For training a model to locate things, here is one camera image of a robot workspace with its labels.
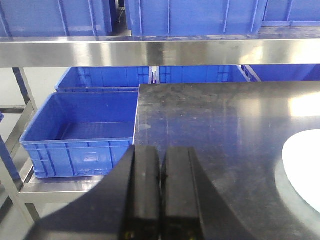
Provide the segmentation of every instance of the metal frame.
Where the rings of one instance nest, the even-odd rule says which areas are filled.
[[[21,114],[17,124],[8,137],[6,144],[4,144],[3,139],[0,136],[0,181],[10,198],[10,200],[7,199],[3,204],[3,211],[7,211],[11,206],[11,201],[20,211],[26,222],[32,226],[33,223],[40,218],[39,214],[34,204],[26,203],[19,197],[19,191],[21,190],[27,175],[30,173],[32,165],[30,166],[30,161],[27,160],[20,173],[18,173],[17,169],[13,169],[15,168],[13,158],[20,147],[19,138],[34,112],[37,111],[37,106],[24,70],[22,68],[13,68],[12,70],[26,106],[5,106],[0,109],[6,114]]]
[[[19,137],[37,111],[21,67],[187,66],[319,64],[320,27],[264,27],[259,35],[195,37],[0,38],[0,68],[13,67],[26,106],[0,106],[22,113],[6,146],[13,158]],[[89,191],[101,177],[36,179],[28,160],[20,171],[20,187],[0,166],[0,180],[28,223],[39,216],[34,203],[69,203]]]
[[[265,27],[259,35],[0,39],[1,68],[317,64],[319,56],[320,27]]]

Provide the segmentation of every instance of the white round object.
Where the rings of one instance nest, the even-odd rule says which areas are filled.
[[[283,146],[282,159],[294,189],[320,213],[320,129],[290,137]]]

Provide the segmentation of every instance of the stainless steel table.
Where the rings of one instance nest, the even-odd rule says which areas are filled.
[[[320,82],[141,85],[134,144],[156,146],[162,159],[169,146],[195,147],[255,239],[318,240],[320,213],[295,192],[282,161],[286,140],[312,129],[320,129]]]

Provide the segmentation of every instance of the metal rack leg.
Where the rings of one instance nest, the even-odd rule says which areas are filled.
[[[14,73],[15,79],[19,85],[22,97],[24,99],[25,105],[29,103],[29,101],[32,103],[33,110],[36,112],[37,105],[34,99],[34,96],[32,95],[31,88],[29,86],[29,82],[27,80],[27,76],[25,73],[25,70],[21,67],[13,67],[12,71]]]
[[[25,204],[19,198],[19,191],[23,185],[22,179],[12,161],[3,139],[0,136],[0,181],[8,193],[11,201],[20,211],[26,222],[32,226],[40,218],[33,204]]]

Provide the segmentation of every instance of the plastic crate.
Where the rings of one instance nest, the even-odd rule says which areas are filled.
[[[37,178],[108,174],[133,142],[137,92],[52,94],[20,138]]]
[[[1,0],[0,37],[108,36],[115,0]]]
[[[267,0],[125,0],[133,36],[256,34]]]
[[[149,67],[72,67],[55,86],[57,92],[120,92],[138,91],[148,84]]]
[[[263,26],[320,26],[319,0],[268,0]]]
[[[161,84],[250,82],[237,65],[161,66],[159,79]]]
[[[251,65],[262,82],[320,81],[320,65]]]

